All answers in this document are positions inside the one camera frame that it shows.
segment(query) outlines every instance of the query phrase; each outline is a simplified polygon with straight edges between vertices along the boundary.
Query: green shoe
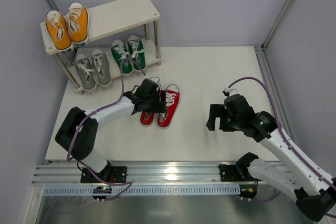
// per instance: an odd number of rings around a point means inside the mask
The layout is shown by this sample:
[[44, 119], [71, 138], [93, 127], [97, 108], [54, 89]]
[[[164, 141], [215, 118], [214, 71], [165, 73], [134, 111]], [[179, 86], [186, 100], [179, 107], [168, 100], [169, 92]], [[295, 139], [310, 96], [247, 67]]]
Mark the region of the green shoe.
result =
[[[127, 46], [132, 54], [133, 60], [138, 63], [141, 69], [146, 69], [145, 53], [141, 39], [137, 35], [131, 35], [127, 40]], [[136, 71], [141, 71], [141, 69], [133, 63], [134, 69]]]
[[122, 73], [124, 75], [129, 75], [133, 71], [133, 68], [132, 68], [131, 62], [127, 60], [128, 57], [130, 57], [128, 56], [130, 53], [127, 51], [124, 42], [122, 42], [119, 39], [114, 40], [111, 45], [111, 53], [112, 53], [112, 56], [114, 57], [114, 60], [118, 64], [119, 68], [120, 68], [121, 60], [126, 59], [124, 60], [124, 63], [122, 65]]

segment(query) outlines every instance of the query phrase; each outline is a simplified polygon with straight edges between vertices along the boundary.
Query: shoe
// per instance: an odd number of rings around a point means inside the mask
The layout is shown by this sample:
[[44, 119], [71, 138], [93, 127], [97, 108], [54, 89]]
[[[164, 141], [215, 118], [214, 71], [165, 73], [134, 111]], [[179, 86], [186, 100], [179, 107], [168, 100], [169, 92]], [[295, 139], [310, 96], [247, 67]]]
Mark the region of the shoe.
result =
[[56, 10], [48, 12], [46, 16], [46, 27], [59, 52], [66, 53], [73, 50], [73, 43], [68, 34], [66, 20], [60, 12]]
[[157, 119], [157, 124], [162, 129], [166, 129], [170, 126], [172, 118], [180, 102], [180, 91], [178, 89], [178, 86], [176, 86], [175, 84], [170, 84], [165, 91], [166, 113], [160, 113], [159, 118]]
[[121, 60], [125, 59], [123, 66], [122, 66], [122, 73], [124, 75], [127, 76], [130, 73], [132, 73], [133, 68], [132, 68], [131, 62], [127, 60], [130, 53], [127, 51], [124, 42], [122, 42], [119, 39], [114, 40], [111, 45], [111, 53], [112, 53], [114, 60], [118, 64], [119, 68], [120, 68]]
[[67, 18], [73, 43], [79, 46], [87, 44], [90, 25], [88, 10], [80, 3], [72, 3]]
[[106, 54], [100, 49], [92, 51], [93, 68], [97, 73], [98, 82], [105, 87], [111, 83], [110, 65]]
[[144, 127], [149, 127], [154, 121], [154, 113], [142, 112], [140, 116], [140, 123]]
[[83, 88], [90, 91], [96, 87], [93, 78], [93, 69], [89, 58], [85, 54], [77, 54], [75, 57], [75, 69], [82, 82]]
[[[133, 60], [139, 64], [142, 70], [145, 70], [145, 53], [141, 39], [137, 35], [131, 35], [127, 40], [127, 46]], [[136, 64], [133, 63], [133, 66], [136, 71], [141, 71], [141, 69]]]

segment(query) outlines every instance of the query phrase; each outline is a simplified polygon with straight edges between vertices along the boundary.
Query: shelf leg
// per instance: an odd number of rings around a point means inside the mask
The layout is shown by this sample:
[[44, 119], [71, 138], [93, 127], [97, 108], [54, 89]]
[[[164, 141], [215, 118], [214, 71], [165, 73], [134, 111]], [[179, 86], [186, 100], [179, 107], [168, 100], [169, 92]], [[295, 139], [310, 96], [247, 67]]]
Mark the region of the shelf leg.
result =
[[161, 59], [161, 52], [160, 52], [160, 35], [159, 35], [159, 21], [154, 21], [154, 37], [155, 37], [155, 48], [156, 48], [156, 58]]
[[70, 73], [69, 69], [67, 69], [67, 67], [65, 66], [64, 62], [60, 58], [60, 56], [58, 54], [54, 54], [54, 57], [55, 57], [56, 61], [58, 62], [58, 64], [61, 66], [61, 68], [64, 71], [65, 75], [68, 77], [68, 79], [70, 80], [70, 82], [72, 83], [72, 85], [75, 87], [75, 89], [79, 89], [80, 85], [73, 78], [72, 74]]
[[70, 58], [66, 54], [63, 54], [63, 56], [64, 56], [65, 60], [67, 61], [68, 66], [69, 67], [73, 67], [74, 64], [72, 63], [72, 61], [70, 60]]
[[144, 29], [145, 29], [145, 40], [150, 40], [151, 37], [150, 37], [150, 34], [149, 34], [149, 27], [148, 27], [148, 24], [144, 24], [143, 27], [144, 27]]

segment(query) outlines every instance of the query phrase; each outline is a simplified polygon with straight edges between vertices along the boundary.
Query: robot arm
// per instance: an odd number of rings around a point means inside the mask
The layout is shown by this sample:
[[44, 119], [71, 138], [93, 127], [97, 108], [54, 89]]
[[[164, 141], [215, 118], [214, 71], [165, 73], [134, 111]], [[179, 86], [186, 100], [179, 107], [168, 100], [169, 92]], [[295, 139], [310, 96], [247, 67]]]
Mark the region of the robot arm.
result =
[[94, 148], [97, 131], [119, 118], [137, 112], [164, 113], [166, 109], [165, 100], [161, 100], [160, 97], [165, 97], [165, 94], [164, 91], [160, 90], [158, 83], [151, 79], [145, 79], [135, 93], [132, 91], [125, 92], [120, 102], [113, 106], [107, 104], [100, 108], [85, 111], [78, 107], [72, 108], [56, 134], [56, 142], [66, 151], [69, 151], [79, 123], [87, 115], [95, 112], [81, 127], [72, 148], [71, 156], [90, 167], [99, 178], [106, 181], [111, 174], [111, 164]]
[[[258, 156], [247, 153], [237, 161], [241, 173], [260, 179], [274, 186], [296, 202], [298, 208], [310, 219], [320, 221], [336, 203], [336, 191], [326, 183], [336, 185], [334, 178], [317, 166], [283, 131], [288, 146], [280, 134], [275, 118], [268, 112], [255, 113], [246, 99], [234, 89], [225, 89], [224, 104], [211, 104], [210, 131], [215, 130], [215, 120], [220, 118], [219, 129], [224, 132], [242, 131], [257, 143], [270, 150], [291, 171], [291, 175], [264, 162]], [[293, 151], [318, 170], [317, 176]]]

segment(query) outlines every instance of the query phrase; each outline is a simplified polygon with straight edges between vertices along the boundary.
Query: yellow sneaker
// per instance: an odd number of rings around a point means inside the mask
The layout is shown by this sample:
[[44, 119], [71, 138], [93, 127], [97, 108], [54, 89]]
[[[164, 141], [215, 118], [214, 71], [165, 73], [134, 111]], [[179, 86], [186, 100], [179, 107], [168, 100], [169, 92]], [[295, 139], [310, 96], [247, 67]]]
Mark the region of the yellow sneaker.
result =
[[73, 50], [73, 43], [68, 34], [66, 20], [60, 12], [56, 10], [48, 12], [46, 26], [58, 51], [65, 53]]
[[87, 44], [89, 42], [90, 24], [88, 10], [80, 3], [72, 3], [67, 18], [73, 43], [77, 45]]

